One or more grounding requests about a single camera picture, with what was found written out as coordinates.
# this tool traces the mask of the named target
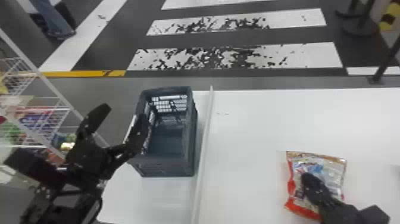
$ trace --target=crosswalk stripe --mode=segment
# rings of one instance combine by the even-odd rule
[[[375,74],[378,67],[348,67],[346,69],[349,76],[370,76]],[[400,75],[400,67],[389,66],[384,75]]]
[[[274,0],[166,0],[162,6],[162,10],[170,10],[176,8],[192,8],[204,7],[211,5],[241,4],[247,2],[261,2]]]
[[[39,68],[40,71],[70,71],[127,0],[103,0]]]
[[[320,8],[155,20],[148,36],[326,26]]]
[[[332,67],[342,67],[342,62],[335,44],[323,42],[243,47],[139,49],[128,70]]]

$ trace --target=plastic crate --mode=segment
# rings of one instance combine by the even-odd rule
[[[136,114],[146,114],[142,153],[128,161],[143,177],[193,176],[197,110],[188,86],[141,93]]]

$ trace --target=chip bag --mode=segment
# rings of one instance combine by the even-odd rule
[[[311,204],[303,194],[301,175],[306,172],[321,179],[332,193],[332,197],[339,201],[344,200],[342,186],[346,172],[346,160],[294,151],[287,151],[286,159],[290,171],[290,179],[287,183],[289,199],[285,204],[287,209],[309,219],[320,220],[318,207]]]

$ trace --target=stanchion post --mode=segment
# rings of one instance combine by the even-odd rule
[[[360,17],[364,12],[364,4],[360,0],[341,0],[336,9],[336,15],[343,18]]]
[[[370,18],[370,13],[372,7],[374,6],[375,0],[368,0],[367,5],[365,5],[365,11],[361,15],[360,20],[358,21],[358,27],[364,27],[367,20]]]
[[[370,18],[375,0],[368,0],[365,10],[359,19],[350,19],[343,22],[343,30],[353,36],[371,36],[378,32],[379,26]]]
[[[382,76],[385,73],[386,69],[388,68],[390,61],[392,61],[392,59],[396,57],[396,54],[399,51],[399,49],[400,49],[400,36],[393,44],[393,47],[389,50],[388,56],[385,58],[384,61],[382,61],[375,75],[372,77],[368,77],[368,81],[370,82],[370,84],[382,84]]]

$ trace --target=table surface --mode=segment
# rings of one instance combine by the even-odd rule
[[[207,93],[194,96],[201,117]],[[201,179],[142,179],[124,165],[98,219],[190,223],[196,192],[195,223],[316,223],[283,208],[291,150],[347,159],[346,202],[377,204],[400,223],[398,97],[399,88],[215,92]]]

